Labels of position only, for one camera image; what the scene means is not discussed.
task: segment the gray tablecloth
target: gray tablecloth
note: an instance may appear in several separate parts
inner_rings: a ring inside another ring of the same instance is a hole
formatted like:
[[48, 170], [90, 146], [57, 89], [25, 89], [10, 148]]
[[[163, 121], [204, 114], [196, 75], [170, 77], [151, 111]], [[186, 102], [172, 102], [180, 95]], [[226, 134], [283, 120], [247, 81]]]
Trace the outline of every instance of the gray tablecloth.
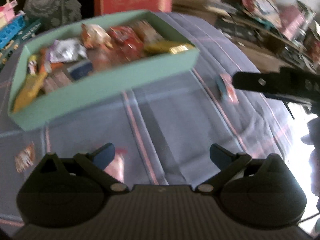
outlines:
[[238, 105], [221, 102], [216, 77], [258, 71], [219, 31], [202, 19], [158, 14], [201, 50], [194, 70], [109, 98], [61, 117], [45, 127], [23, 132], [8, 116], [10, 85], [20, 51], [0, 74], [0, 226], [12, 234], [23, 225], [15, 197], [32, 171], [20, 175], [14, 156], [30, 142], [39, 161], [46, 152], [71, 157], [107, 142], [124, 152], [124, 182], [196, 186], [219, 169], [209, 148], [265, 158], [287, 158], [292, 146], [291, 117], [282, 102], [259, 93], [237, 91]]

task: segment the ribbed black surface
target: ribbed black surface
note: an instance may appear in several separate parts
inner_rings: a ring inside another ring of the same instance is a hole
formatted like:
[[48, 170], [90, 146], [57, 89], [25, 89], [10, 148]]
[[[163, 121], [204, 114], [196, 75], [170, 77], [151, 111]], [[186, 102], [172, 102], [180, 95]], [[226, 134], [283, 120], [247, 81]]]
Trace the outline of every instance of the ribbed black surface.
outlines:
[[94, 219], [72, 228], [25, 226], [17, 240], [303, 240], [298, 227], [256, 230], [227, 217], [212, 197], [193, 193], [188, 186], [136, 186], [113, 196]]

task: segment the floral cloth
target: floral cloth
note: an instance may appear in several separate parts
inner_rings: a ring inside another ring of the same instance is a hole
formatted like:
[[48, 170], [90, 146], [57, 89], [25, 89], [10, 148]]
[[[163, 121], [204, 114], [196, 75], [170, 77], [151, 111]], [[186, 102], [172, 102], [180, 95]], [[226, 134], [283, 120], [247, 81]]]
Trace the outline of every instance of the floral cloth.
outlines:
[[42, 18], [43, 30], [49, 30], [81, 20], [78, 0], [26, 0], [27, 18]]

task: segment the pink toy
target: pink toy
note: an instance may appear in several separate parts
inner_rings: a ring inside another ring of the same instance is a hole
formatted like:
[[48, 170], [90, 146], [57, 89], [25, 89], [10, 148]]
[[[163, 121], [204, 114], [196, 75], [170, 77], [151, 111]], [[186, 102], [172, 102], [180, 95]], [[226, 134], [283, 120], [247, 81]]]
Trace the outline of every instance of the pink toy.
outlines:
[[13, 8], [17, 4], [17, 1], [12, 1], [0, 7], [0, 29], [10, 23], [16, 17]]

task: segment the black cable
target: black cable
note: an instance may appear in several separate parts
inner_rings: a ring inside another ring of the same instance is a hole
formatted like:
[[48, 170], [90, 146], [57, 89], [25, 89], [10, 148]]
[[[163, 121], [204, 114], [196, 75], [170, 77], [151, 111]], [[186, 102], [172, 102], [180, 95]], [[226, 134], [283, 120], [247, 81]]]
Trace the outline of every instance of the black cable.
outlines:
[[299, 224], [300, 224], [300, 223], [303, 223], [303, 222], [306, 222], [306, 221], [308, 221], [308, 220], [310, 220], [310, 219], [312, 219], [312, 218], [315, 218], [315, 217], [318, 216], [318, 215], [320, 215], [320, 212], [317, 213], [317, 214], [314, 214], [314, 215], [312, 215], [312, 216], [310, 216], [310, 217], [307, 217], [307, 218], [305, 218], [305, 219], [303, 219], [303, 220], [300, 220], [300, 221], [299, 221]]

